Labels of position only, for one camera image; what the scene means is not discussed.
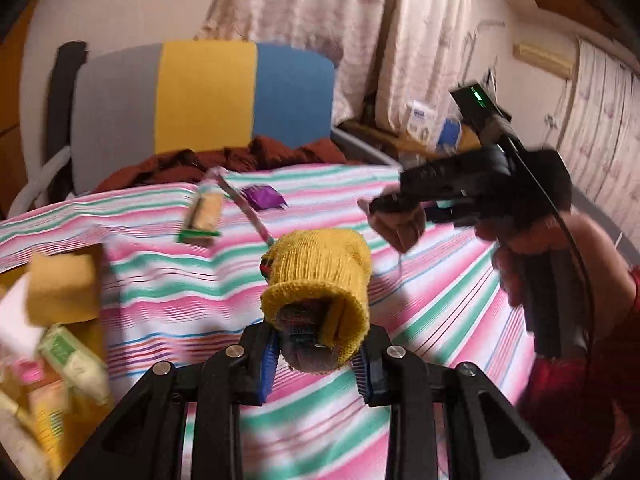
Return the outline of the red sleeve forearm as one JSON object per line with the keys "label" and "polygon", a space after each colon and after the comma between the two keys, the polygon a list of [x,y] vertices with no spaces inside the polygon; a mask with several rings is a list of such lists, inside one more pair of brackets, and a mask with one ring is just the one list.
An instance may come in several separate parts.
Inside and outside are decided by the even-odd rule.
{"label": "red sleeve forearm", "polygon": [[639,305],[592,362],[538,359],[521,416],[572,479],[639,477]]}

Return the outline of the person's right hand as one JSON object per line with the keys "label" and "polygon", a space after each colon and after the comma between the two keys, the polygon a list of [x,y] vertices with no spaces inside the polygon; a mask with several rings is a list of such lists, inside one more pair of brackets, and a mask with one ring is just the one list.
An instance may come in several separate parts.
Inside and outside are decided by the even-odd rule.
{"label": "person's right hand", "polygon": [[548,216],[500,244],[491,257],[501,288],[513,307],[527,306],[535,278],[553,271],[549,256],[569,252],[575,242],[588,271],[594,299],[594,331],[604,338],[636,306],[637,283],[631,267],[605,230],[581,212]]}

